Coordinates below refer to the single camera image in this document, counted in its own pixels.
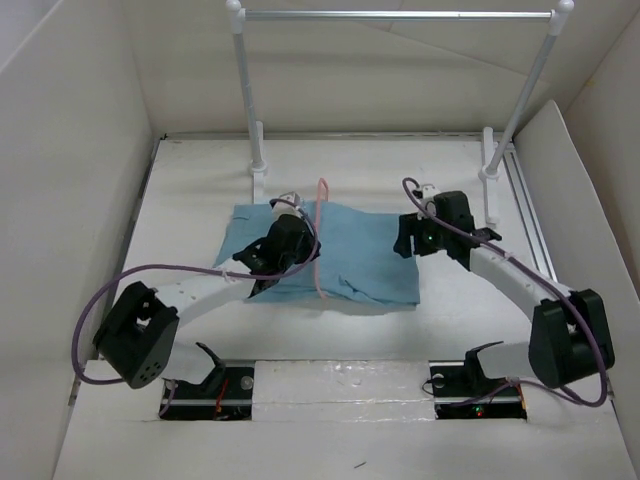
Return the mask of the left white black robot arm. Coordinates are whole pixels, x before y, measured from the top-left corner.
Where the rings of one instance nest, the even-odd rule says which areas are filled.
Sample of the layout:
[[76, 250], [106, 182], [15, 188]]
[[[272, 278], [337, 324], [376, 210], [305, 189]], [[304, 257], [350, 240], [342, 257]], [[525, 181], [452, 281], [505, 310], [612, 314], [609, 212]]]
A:
[[179, 329], [228, 303], [263, 293], [304, 269], [320, 247], [312, 223], [282, 214], [265, 236], [216, 270], [156, 288], [140, 281], [127, 286], [95, 334], [94, 346], [132, 389], [165, 379], [212, 396], [222, 387], [226, 365], [202, 342], [177, 341]]

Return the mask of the light blue trousers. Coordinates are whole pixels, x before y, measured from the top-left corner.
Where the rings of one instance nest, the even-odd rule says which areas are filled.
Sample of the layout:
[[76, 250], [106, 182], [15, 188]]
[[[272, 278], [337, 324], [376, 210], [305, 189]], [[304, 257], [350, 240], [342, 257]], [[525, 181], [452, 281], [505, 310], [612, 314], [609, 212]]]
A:
[[256, 296], [256, 303], [283, 303], [326, 296], [390, 309], [420, 303], [414, 257], [393, 251], [398, 215], [366, 213], [334, 202], [321, 204], [320, 255], [301, 272]]

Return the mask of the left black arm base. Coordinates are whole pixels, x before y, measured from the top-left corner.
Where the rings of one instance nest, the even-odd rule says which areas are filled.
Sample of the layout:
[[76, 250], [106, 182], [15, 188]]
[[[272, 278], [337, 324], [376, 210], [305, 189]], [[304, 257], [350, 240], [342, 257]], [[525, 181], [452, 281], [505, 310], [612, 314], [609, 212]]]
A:
[[159, 418], [167, 421], [248, 421], [252, 418], [254, 363], [231, 363], [219, 386], [203, 393], [179, 381], [164, 386]]

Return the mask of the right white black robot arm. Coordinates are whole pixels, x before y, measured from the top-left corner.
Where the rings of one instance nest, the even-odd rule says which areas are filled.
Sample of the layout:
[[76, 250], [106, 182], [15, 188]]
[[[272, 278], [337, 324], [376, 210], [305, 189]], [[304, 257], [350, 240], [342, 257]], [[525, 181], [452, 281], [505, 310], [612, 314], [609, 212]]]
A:
[[445, 253], [495, 287], [531, 323], [524, 342], [498, 341], [466, 353], [462, 381], [468, 390], [486, 393], [498, 379], [534, 378], [562, 389], [591, 375], [607, 378], [615, 353], [598, 293], [557, 283], [508, 253], [497, 232], [476, 226], [465, 193], [441, 193], [412, 179], [403, 187], [417, 211], [400, 216], [395, 252], [403, 258]]

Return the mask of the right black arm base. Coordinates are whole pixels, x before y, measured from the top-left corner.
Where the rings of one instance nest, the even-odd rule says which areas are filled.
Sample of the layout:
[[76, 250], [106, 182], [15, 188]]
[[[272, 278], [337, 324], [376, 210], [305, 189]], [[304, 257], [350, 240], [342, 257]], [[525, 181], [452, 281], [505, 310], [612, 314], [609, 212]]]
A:
[[461, 363], [434, 363], [421, 390], [433, 399], [437, 420], [526, 420], [521, 390], [505, 380], [474, 378]]

